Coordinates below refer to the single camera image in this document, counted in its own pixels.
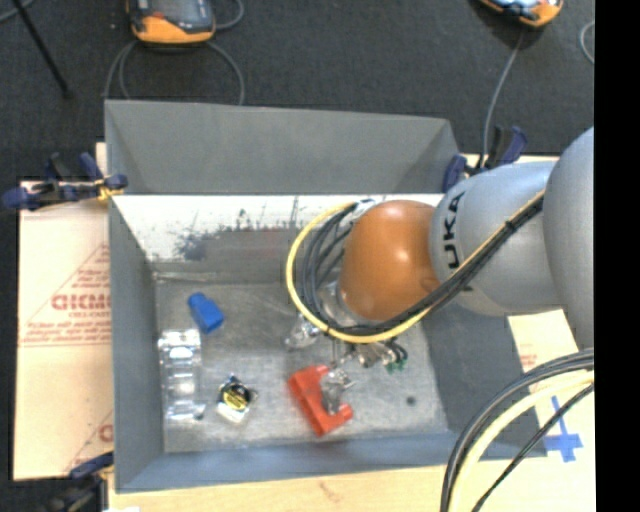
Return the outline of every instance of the black cable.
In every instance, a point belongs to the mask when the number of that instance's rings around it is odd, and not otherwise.
[[[320,318],[326,318],[326,315],[322,313],[322,308],[320,306],[320,301],[318,298],[318,286],[322,282],[322,279],[318,280],[316,277],[316,274],[319,271],[322,264],[324,263],[324,261],[326,260],[326,258],[336,247],[336,245],[349,234],[349,232],[351,231],[351,227],[346,229],[340,235],[334,236],[332,243],[330,243],[327,247],[325,247],[322,253],[320,252],[320,250],[324,246],[324,243],[327,237],[329,236],[329,233],[333,229],[338,229],[340,222],[342,222],[342,220],[344,220],[344,218],[347,215],[349,215],[353,210],[355,210],[357,205],[358,203],[355,203],[349,206],[348,208],[345,208],[344,210],[336,213],[329,220],[327,220],[327,222],[325,222],[324,225],[318,230],[318,232],[311,238],[309,246],[305,251],[304,260],[303,260],[303,276],[302,276],[303,294],[305,295],[305,300],[307,300],[308,298],[308,304],[307,304],[308,307],[310,307],[311,311]],[[332,262],[332,265],[337,264],[337,262],[338,260],[335,259]],[[331,266],[327,267],[325,274],[328,275],[331,269],[332,269]],[[325,323],[327,323],[327,325],[330,325],[330,326],[332,324],[335,324],[334,320],[329,320],[329,322],[325,322]]]
[[[126,87],[126,84],[125,84],[124,69],[125,69],[126,61],[129,58],[129,55],[131,54],[131,51],[133,50],[133,48],[137,44],[138,44],[137,40],[132,41],[130,43],[127,43],[118,52],[118,54],[116,55],[115,59],[111,63],[111,66],[109,68],[109,72],[107,74],[107,81],[106,81],[106,84],[105,84],[104,91],[102,93],[103,98],[107,99],[109,97],[109,95],[110,95],[111,83],[113,82],[113,76],[114,76],[114,74],[116,72],[116,69],[117,69],[118,70],[118,85],[120,87],[120,90],[121,90],[123,96],[126,99],[131,99],[131,95],[129,94],[129,91],[128,91],[128,89]],[[226,64],[235,73],[236,78],[238,80],[238,87],[240,89],[240,92],[239,92],[239,95],[238,95],[238,103],[237,104],[238,105],[243,105],[244,101],[245,101],[246,90],[245,90],[244,77],[242,76],[242,71],[240,70],[240,68],[236,64],[235,60],[233,60],[231,55],[229,55],[226,51],[224,51],[222,48],[220,48],[220,46],[218,46],[217,44],[215,44],[215,43],[213,43],[211,41],[207,41],[206,44],[214,52],[216,52],[218,55],[220,55],[224,59]]]
[[[407,318],[410,318],[422,310],[431,307],[432,310],[443,307],[451,299],[453,299],[460,291],[462,291],[467,284],[478,274],[478,272],[487,264],[487,262],[493,257],[498,249],[504,245],[504,243],[526,222],[531,220],[535,215],[542,211],[543,197],[529,205],[513,220],[509,223],[505,223],[502,228],[496,233],[494,239],[492,239],[478,254],[467,260],[465,267],[462,268],[452,277],[447,279],[433,292],[427,295],[424,299],[417,304],[409,308],[408,310],[396,315],[395,317],[376,324],[375,326],[354,326],[344,328],[345,332],[358,335],[370,335],[377,334],[382,331],[393,329],[400,325]]]
[[[518,452],[518,454],[513,458],[511,463],[505,468],[502,474],[497,478],[497,480],[493,483],[491,487],[485,492],[482,497],[475,504],[471,512],[479,512],[482,506],[485,504],[487,499],[491,496],[493,491],[513,472],[513,470],[518,467],[518,465],[525,459],[525,457],[529,454],[529,452],[533,449],[533,447],[540,442],[540,440],[545,436],[549,430],[551,430],[558,421],[580,400],[582,400],[585,396],[590,394],[594,390],[594,384],[590,384],[582,391],[576,393],[573,397],[567,400],[562,407],[560,407],[554,414],[549,418],[549,420],[534,434],[534,436],[529,439],[526,445],[522,447],[522,449]]]
[[[27,9],[31,6],[31,4],[35,2],[35,0],[24,0],[22,2],[22,8]],[[5,21],[13,18],[16,14],[18,14],[18,9],[15,7],[13,9],[9,9],[8,11],[0,14],[0,23],[4,23]]]
[[[478,274],[478,272],[486,265],[486,263],[493,257],[498,249],[506,243],[506,241],[518,231],[525,223],[535,217],[542,211],[544,202],[544,195],[541,195],[537,200],[533,201],[521,212],[514,215],[511,220],[505,222],[504,225],[497,230],[492,239],[473,257],[465,261],[464,267],[461,267],[458,272],[452,277],[447,279],[438,288],[432,291],[424,299],[396,315],[395,317],[381,322],[375,325],[363,325],[358,324],[354,326],[341,326],[335,319],[328,318],[328,316],[322,311],[320,307],[319,299],[317,297],[316,289],[316,277],[315,273],[318,271],[319,264],[317,263],[317,254],[322,246],[326,237],[331,229],[337,226],[346,215],[355,210],[357,203],[351,205],[348,208],[334,214],[330,217],[324,225],[318,230],[318,232],[311,237],[310,243],[305,252],[303,259],[303,272],[302,272],[302,297],[301,300],[305,306],[319,319],[321,319],[331,329],[341,330],[345,333],[355,334],[360,336],[376,335],[384,331],[388,331],[397,327],[405,322],[408,318],[411,318],[421,311],[430,308],[431,311],[437,310],[443,307],[449,301],[451,301],[460,291],[462,291],[467,284]]]
[[[586,349],[575,354],[554,359],[525,373],[521,378],[511,383],[489,400],[467,424],[451,452],[442,485],[440,511],[445,512],[448,509],[451,490],[469,446],[480,432],[486,428],[492,415],[494,415],[504,403],[513,403],[516,394],[540,381],[578,370],[590,370],[593,369],[594,364],[593,349]]]

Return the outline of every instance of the white cable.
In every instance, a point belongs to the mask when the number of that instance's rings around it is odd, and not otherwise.
[[[489,103],[489,109],[487,110],[487,117],[485,118],[484,129],[482,131],[482,155],[478,160],[478,167],[482,166],[483,160],[486,158],[487,152],[489,151],[488,149],[489,125],[491,124],[491,118],[493,117],[493,110],[496,106],[496,103],[498,102],[498,96],[500,95],[500,91],[502,90],[502,86],[504,85],[504,82],[507,79],[507,76],[509,75],[511,66],[513,66],[513,62],[516,60],[516,56],[520,51],[520,46],[522,45],[522,41],[524,40],[525,31],[526,31],[526,28],[523,28],[521,30],[520,37],[518,38],[518,42],[513,47],[513,51],[509,56],[509,60],[507,60],[507,63],[505,64],[504,69],[502,70],[502,74],[500,75],[500,79],[498,80],[498,85],[496,86],[495,91],[493,91],[493,97],[491,98],[491,102]]]
[[[580,49],[582,50],[582,53],[584,53],[585,57],[589,60],[589,62],[591,62],[591,64],[595,65],[596,60],[593,57],[593,55],[591,55],[589,53],[589,50],[587,50],[587,47],[584,43],[584,36],[586,35],[587,31],[591,28],[591,27],[595,27],[596,25],[596,20],[591,21],[590,23],[587,23],[584,27],[582,27],[582,30],[580,30]]]
[[[462,487],[471,471],[471,468],[480,460],[480,457],[493,442],[493,440],[502,432],[507,425],[523,414],[525,411],[533,407],[541,400],[550,398],[551,396],[563,391],[567,391],[576,387],[585,386],[594,381],[594,371],[587,373],[580,372],[578,375],[570,378],[563,378],[551,386],[538,389],[535,393],[524,397],[515,405],[503,412],[491,425],[478,437],[460,468],[458,478],[456,479],[451,490],[451,499],[449,501],[450,512],[458,510],[460,496],[462,495]]]

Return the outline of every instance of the clamp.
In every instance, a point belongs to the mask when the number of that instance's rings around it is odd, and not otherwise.
[[[467,159],[460,154],[451,158],[444,172],[442,192],[446,194],[465,175],[471,177],[501,165],[512,164],[520,158],[526,146],[527,136],[520,128],[512,126],[509,130],[505,130],[501,126],[496,126],[489,156],[482,161],[484,155],[480,155],[475,168],[467,165]]]
[[[14,210],[34,211],[45,206],[77,202],[84,199],[97,198],[106,201],[115,194],[121,194],[129,184],[124,174],[113,174],[104,177],[95,159],[89,153],[82,153],[79,158],[80,166],[90,182],[63,182],[62,174],[71,174],[61,161],[60,155],[54,153],[47,160],[44,168],[44,181],[36,183],[27,189],[15,187],[2,194],[5,208]]]

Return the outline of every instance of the blue clamp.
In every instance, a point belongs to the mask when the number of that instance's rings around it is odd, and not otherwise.
[[[211,334],[224,322],[224,315],[218,305],[205,294],[197,292],[187,301],[191,316],[203,334]]]
[[[467,159],[460,154],[451,158],[444,172],[442,192],[446,194],[451,187],[463,180],[465,176],[475,176],[501,165],[512,164],[520,158],[527,147],[527,142],[527,136],[517,126],[512,126],[509,130],[496,126],[493,145],[486,160],[482,161],[484,155],[480,155],[476,167],[472,168],[467,165]]]
[[[2,204],[12,210],[34,211],[54,204],[77,202],[83,199],[106,199],[121,193],[129,184],[124,174],[114,174],[107,178],[98,167],[95,159],[89,153],[80,155],[80,166],[89,178],[90,183],[62,184],[62,174],[71,172],[60,160],[60,155],[54,153],[47,160],[44,168],[44,181],[36,183],[31,191],[26,187],[14,187],[2,194]]]

